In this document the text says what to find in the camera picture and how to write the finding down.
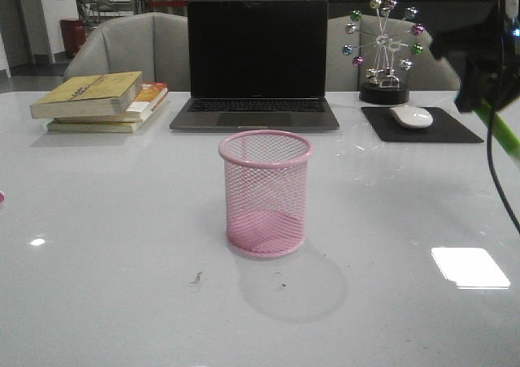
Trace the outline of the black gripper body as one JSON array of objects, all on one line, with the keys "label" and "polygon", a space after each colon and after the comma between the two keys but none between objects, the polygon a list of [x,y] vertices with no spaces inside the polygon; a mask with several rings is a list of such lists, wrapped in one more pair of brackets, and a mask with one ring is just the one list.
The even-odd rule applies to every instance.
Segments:
[{"label": "black gripper body", "polygon": [[519,99],[519,0],[497,0],[483,22],[437,33],[430,51],[436,59],[456,52],[466,58],[455,99],[460,112],[483,101],[504,109]]}]

